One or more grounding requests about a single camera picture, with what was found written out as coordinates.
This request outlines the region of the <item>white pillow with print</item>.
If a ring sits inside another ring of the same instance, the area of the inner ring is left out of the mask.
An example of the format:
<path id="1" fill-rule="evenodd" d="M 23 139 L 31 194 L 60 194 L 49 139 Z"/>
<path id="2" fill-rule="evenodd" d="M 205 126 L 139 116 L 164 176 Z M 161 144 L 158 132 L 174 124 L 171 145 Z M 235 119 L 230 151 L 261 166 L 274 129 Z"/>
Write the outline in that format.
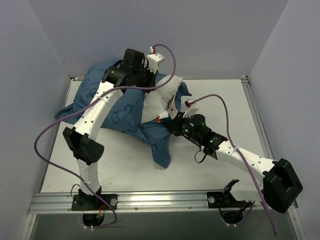
<path id="1" fill-rule="evenodd" d="M 141 115 L 142 124 L 151 122 L 156 118 L 171 117 L 174 119 L 176 117 L 179 111 L 175 103 L 175 97 L 182 81 L 182 77 L 174 75 L 166 85 L 145 94 Z"/>

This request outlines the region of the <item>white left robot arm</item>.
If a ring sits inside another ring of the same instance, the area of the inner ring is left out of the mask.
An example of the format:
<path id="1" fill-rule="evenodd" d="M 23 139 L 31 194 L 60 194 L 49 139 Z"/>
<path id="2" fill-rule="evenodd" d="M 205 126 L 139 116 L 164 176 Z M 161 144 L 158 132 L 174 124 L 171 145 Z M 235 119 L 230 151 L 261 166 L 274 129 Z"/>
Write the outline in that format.
<path id="1" fill-rule="evenodd" d="M 98 132 L 113 105 L 123 95 L 120 89 L 108 94 L 105 92 L 120 86 L 154 87 L 159 65 L 164 59 L 154 48 L 151 48 L 149 55 L 128 48 L 122 60 L 105 70 L 91 101 L 93 105 L 72 128 L 63 130 L 63 137 L 76 158 L 82 178 L 79 197 L 90 210 L 97 209 L 101 203 L 98 160 L 103 155 L 104 146 L 96 142 Z"/>

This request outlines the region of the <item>blue letter-print pillowcase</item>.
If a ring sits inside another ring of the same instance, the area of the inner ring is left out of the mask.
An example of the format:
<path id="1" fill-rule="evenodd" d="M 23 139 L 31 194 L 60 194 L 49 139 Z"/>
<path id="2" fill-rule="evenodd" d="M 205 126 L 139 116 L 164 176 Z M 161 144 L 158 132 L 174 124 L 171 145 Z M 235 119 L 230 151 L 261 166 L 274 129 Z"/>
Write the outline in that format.
<path id="1" fill-rule="evenodd" d="M 108 60 L 89 68 L 76 92 L 73 103 L 56 113 L 55 119 L 59 120 L 77 113 L 76 116 L 66 119 L 66 123 L 75 124 L 82 116 L 80 110 L 88 106 L 95 96 L 105 70 L 113 64 L 115 64 L 114 60 Z M 166 169 L 172 159 L 169 151 L 171 133 L 165 128 L 164 123 L 171 121 L 172 118 L 169 116 L 141 123 L 145 94 L 138 89 L 126 90 L 113 105 L 101 126 L 126 133 L 149 144 L 153 161 Z M 190 96 L 191 93 L 186 83 L 182 81 L 175 96 L 178 111 L 182 108 L 182 97 Z"/>

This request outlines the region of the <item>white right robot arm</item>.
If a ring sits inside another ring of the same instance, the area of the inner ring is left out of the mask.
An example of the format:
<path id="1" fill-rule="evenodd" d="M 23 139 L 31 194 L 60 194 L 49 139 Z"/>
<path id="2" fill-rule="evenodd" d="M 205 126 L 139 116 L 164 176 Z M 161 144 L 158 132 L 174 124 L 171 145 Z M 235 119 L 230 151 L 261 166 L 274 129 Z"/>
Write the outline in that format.
<path id="1" fill-rule="evenodd" d="M 202 114 L 184 118 L 183 113 L 165 128 L 176 137 L 190 141 L 205 157 L 226 162 L 247 173 L 252 173 L 258 185 L 232 179 L 215 198 L 214 204 L 221 207 L 238 207 L 245 202 L 265 200 L 268 207 L 278 213 L 285 213 L 303 190 L 303 186 L 292 166 L 286 159 L 275 161 L 232 146 L 223 135 L 206 125 Z"/>

